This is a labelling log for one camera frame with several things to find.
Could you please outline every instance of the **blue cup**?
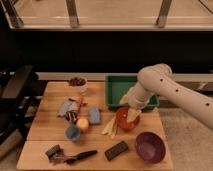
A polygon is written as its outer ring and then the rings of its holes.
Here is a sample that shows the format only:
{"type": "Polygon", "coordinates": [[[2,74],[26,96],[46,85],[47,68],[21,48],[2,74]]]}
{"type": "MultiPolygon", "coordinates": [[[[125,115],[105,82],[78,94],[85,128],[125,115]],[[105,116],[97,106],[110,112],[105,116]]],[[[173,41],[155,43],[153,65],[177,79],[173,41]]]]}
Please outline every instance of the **blue cup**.
{"type": "Polygon", "coordinates": [[[81,136],[81,130],[78,126],[72,124],[66,130],[66,136],[72,141],[77,142],[81,136]]]}

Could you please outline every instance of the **black wall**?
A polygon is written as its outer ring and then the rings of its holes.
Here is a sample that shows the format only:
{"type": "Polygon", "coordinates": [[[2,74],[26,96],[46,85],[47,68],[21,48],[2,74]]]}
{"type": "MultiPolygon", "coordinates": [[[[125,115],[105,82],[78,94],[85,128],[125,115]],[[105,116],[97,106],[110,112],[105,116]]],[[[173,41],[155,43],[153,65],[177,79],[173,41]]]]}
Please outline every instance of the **black wall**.
{"type": "Polygon", "coordinates": [[[0,69],[16,68],[22,64],[16,42],[0,6],[0,69]]]}
{"type": "Polygon", "coordinates": [[[213,69],[212,32],[16,32],[38,70],[137,72],[160,62],[175,72],[213,69]]]}

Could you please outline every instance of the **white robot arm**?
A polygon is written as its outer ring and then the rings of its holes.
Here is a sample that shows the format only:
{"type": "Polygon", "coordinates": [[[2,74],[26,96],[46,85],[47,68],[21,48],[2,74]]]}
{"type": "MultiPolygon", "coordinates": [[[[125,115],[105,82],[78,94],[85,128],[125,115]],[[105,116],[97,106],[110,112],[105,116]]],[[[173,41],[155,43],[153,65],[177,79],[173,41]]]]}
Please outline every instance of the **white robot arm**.
{"type": "Polygon", "coordinates": [[[166,97],[213,130],[213,99],[177,84],[170,78],[171,75],[172,70],[166,64],[141,69],[138,82],[127,92],[129,105],[142,109],[156,93],[166,97]]]}

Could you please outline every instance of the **bowl of nuts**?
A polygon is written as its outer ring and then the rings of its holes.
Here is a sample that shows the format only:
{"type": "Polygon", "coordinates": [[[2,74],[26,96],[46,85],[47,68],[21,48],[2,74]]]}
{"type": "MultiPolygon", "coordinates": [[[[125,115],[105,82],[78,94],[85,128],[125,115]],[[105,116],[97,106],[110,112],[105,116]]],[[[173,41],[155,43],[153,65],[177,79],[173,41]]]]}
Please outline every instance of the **bowl of nuts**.
{"type": "Polygon", "coordinates": [[[82,77],[72,77],[69,80],[69,86],[74,87],[79,93],[84,93],[87,90],[87,80],[82,77]]]}

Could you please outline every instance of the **wooden cutting board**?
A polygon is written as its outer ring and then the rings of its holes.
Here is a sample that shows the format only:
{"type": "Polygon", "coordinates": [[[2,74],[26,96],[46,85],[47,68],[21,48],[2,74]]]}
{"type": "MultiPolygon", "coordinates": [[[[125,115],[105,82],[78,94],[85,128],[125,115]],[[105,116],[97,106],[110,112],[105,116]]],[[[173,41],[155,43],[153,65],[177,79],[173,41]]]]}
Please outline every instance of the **wooden cutting board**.
{"type": "Polygon", "coordinates": [[[88,82],[88,90],[82,107],[81,116],[87,116],[89,108],[96,106],[101,109],[101,124],[90,126],[87,133],[81,135],[77,143],[72,143],[66,136],[65,131],[69,123],[64,118],[57,117],[57,111],[64,100],[77,99],[78,93],[68,86],[67,82],[49,82],[45,94],[39,106],[36,117],[31,126],[27,141],[19,158],[17,168],[20,170],[173,170],[170,151],[166,142],[162,122],[155,108],[146,111],[140,116],[139,125],[132,131],[125,132],[118,128],[114,139],[102,135],[101,131],[106,123],[115,115],[115,111],[108,110],[105,105],[104,82],[88,82]],[[135,151],[134,143],[136,136],[145,131],[158,134],[166,145],[166,156],[158,164],[147,164],[141,160],[135,151]],[[113,145],[124,140],[129,150],[108,162],[104,152],[113,145]],[[74,165],[49,163],[45,152],[52,146],[59,144],[66,155],[98,150],[98,154],[74,165]]]}

